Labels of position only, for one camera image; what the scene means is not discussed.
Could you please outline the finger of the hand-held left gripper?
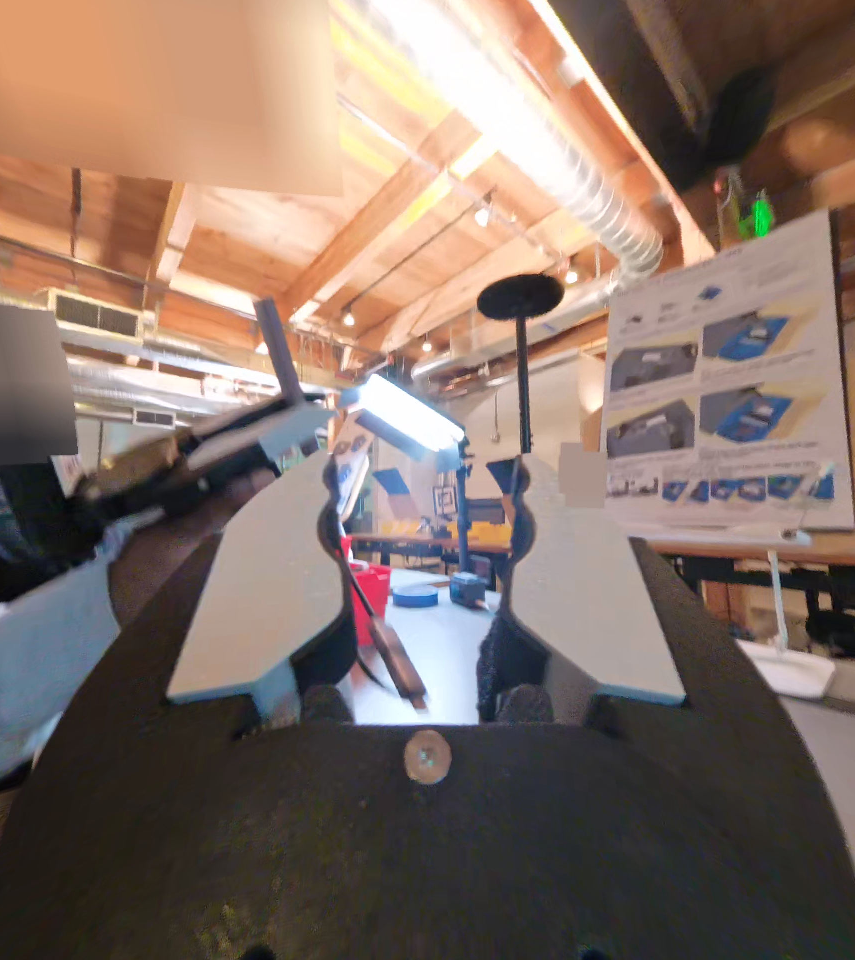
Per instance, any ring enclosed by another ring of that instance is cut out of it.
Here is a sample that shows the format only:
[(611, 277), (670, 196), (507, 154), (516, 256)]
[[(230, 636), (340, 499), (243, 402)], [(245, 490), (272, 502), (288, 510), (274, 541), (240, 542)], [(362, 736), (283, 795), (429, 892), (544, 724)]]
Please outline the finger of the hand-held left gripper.
[(293, 363), (285, 326), (275, 299), (260, 299), (253, 304), (253, 309), (280, 394), (291, 406), (306, 405), (308, 401)]
[(319, 402), (268, 401), (198, 425), (189, 474), (251, 474), (315, 439), (332, 412)]

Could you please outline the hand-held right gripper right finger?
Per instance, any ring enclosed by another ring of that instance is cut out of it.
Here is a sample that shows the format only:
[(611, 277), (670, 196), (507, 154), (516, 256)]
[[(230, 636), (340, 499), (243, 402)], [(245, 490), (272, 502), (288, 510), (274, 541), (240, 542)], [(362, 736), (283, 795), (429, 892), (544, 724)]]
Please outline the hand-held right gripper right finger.
[(535, 455), (510, 479), (512, 554), (480, 647), (479, 720), (585, 724), (603, 697), (684, 704), (635, 543), (602, 506), (573, 506)]

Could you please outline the person's left forearm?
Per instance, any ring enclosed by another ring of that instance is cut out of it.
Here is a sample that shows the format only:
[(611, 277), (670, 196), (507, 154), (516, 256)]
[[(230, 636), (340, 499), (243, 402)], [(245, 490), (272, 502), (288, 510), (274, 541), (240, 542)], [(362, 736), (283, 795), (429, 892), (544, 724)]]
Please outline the person's left forearm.
[(93, 559), (0, 602), (0, 780), (32, 759), (118, 639), (109, 574), (132, 533), (109, 527)]

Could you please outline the person's left hand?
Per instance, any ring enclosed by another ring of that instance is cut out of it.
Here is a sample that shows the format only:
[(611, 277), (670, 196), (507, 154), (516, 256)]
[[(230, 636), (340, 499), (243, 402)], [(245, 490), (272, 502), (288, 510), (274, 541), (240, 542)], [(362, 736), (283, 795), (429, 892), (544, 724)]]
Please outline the person's left hand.
[(277, 475), (259, 469), (233, 481), (198, 507), (134, 533), (109, 566), (110, 605), (120, 629), (133, 623), (166, 582)]

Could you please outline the red plastic bin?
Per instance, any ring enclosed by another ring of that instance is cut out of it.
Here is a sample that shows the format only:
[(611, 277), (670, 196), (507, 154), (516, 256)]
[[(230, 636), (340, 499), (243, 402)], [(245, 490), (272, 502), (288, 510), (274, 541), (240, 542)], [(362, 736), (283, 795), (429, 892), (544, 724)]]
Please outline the red plastic bin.
[(384, 619), (390, 596), (391, 567), (356, 559), (353, 538), (341, 536), (341, 546), (357, 586), (352, 588), (352, 603), (359, 647), (373, 646), (369, 633), (371, 612)]

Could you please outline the bright panel lamp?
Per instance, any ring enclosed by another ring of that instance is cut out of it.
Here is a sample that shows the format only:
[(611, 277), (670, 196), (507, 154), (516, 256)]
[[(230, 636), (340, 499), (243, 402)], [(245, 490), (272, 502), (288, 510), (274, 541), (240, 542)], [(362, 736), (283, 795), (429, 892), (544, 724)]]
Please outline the bright panel lamp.
[(433, 458), (442, 472), (464, 464), (469, 445), (464, 427), (379, 374), (342, 390), (338, 409), (357, 414), (359, 426), (415, 461)]

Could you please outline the black lamp stand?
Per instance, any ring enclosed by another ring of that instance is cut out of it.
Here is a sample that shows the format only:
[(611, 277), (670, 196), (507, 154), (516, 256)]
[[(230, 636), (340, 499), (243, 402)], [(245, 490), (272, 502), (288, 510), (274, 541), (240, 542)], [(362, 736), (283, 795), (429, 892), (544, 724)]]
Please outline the black lamp stand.
[(470, 441), (468, 438), (462, 438), (456, 446), (448, 447), (440, 451), (435, 458), (435, 469), (436, 474), (439, 476), (444, 474), (453, 474), (454, 476), (454, 487), (455, 487), (455, 506), (456, 506), (456, 521), (459, 527), (459, 536), (457, 541), (457, 552), (458, 552), (458, 572), (471, 572), (475, 573), (488, 581), (490, 579), (489, 571), (489, 562), (482, 558), (482, 567), (481, 573), (478, 573), (475, 569), (474, 560), (472, 559), (469, 542), (468, 542), (468, 531), (472, 527), (470, 509), (469, 509), (469, 498), (467, 496), (467, 480), (472, 473), (472, 464), (471, 460), (473, 454), (469, 452)]

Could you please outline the brown wooden stick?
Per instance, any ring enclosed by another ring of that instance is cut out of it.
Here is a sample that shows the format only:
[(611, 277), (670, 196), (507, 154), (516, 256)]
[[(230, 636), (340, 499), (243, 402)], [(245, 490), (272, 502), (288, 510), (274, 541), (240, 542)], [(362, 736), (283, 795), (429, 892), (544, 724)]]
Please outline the brown wooden stick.
[(372, 617), (369, 634), (397, 695), (418, 713), (427, 710), (427, 689), (397, 631), (383, 618)]

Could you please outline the row of yellow bins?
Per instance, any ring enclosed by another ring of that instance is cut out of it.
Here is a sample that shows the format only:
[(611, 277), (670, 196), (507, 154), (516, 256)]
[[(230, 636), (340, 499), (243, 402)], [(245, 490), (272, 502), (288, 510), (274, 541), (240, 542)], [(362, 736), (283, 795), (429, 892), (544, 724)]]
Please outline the row of yellow bins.
[[(513, 529), (509, 523), (492, 523), (488, 521), (474, 521), (468, 531), (468, 543), (474, 546), (510, 546)], [(427, 519), (393, 520), (383, 523), (376, 531), (382, 538), (400, 540), (431, 539), (439, 541), (458, 541), (458, 522), (438, 521), (429, 522)]]

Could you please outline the white poster stand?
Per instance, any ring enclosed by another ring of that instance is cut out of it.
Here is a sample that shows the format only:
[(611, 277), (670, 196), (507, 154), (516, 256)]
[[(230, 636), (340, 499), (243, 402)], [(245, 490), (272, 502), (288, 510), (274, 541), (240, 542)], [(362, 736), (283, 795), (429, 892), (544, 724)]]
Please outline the white poster stand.
[(781, 548), (809, 548), (813, 545), (813, 538), (801, 530), (781, 528), (770, 523), (741, 524), (734, 526), (730, 533), (737, 545), (766, 549), (777, 627), (776, 633), (768, 641), (739, 640), (738, 646), (774, 693), (798, 700), (821, 701), (835, 676), (836, 666), (827, 657), (790, 648), (779, 564)]

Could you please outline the wooden table with black legs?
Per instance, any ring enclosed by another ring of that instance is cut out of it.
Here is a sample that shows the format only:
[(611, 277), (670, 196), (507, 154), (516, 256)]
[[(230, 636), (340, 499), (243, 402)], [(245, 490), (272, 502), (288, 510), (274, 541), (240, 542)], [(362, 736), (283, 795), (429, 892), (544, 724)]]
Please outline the wooden table with black legs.
[[(755, 544), (727, 545), (651, 541), (669, 558), (695, 592), (704, 584), (772, 587), (772, 571), (747, 570), (766, 562), (768, 549)], [(798, 545), (777, 548), (781, 586), (805, 596), (805, 630), (812, 644), (842, 659), (855, 660), (855, 549), (823, 551)]]

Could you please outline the white poster board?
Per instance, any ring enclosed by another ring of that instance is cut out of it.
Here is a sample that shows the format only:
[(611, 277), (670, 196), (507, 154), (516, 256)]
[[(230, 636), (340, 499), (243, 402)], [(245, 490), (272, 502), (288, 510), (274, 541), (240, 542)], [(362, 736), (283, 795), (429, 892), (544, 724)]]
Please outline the white poster board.
[(605, 505), (650, 541), (855, 530), (835, 216), (615, 295)]

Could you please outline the green exit sign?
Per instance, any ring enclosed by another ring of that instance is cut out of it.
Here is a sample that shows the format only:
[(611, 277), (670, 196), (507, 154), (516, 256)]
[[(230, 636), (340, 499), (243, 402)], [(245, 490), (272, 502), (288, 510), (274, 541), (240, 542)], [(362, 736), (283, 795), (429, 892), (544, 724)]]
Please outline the green exit sign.
[(735, 238), (749, 242), (769, 236), (776, 227), (776, 212), (766, 190), (747, 198), (737, 198), (733, 205)]

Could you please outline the white wall vent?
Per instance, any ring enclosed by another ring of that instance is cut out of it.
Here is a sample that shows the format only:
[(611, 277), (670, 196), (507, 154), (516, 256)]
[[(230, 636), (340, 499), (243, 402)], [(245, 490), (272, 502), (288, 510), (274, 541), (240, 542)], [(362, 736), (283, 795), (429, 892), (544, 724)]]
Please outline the white wall vent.
[(40, 294), (59, 324), (131, 340), (142, 338), (142, 313), (136, 309), (53, 287), (41, 289)]

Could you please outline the silver air duct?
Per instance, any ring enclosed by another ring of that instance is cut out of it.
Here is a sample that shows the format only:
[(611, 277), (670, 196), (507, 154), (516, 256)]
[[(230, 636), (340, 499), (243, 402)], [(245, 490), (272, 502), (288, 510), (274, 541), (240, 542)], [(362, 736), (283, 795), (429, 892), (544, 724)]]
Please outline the silver air duct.
[(625, 282), (656, 273), (664, 253), (659, 231), (447, 2), (359, 1), (346, 6), (491, 138), (509, 162), (595, 234), (617, 258)]

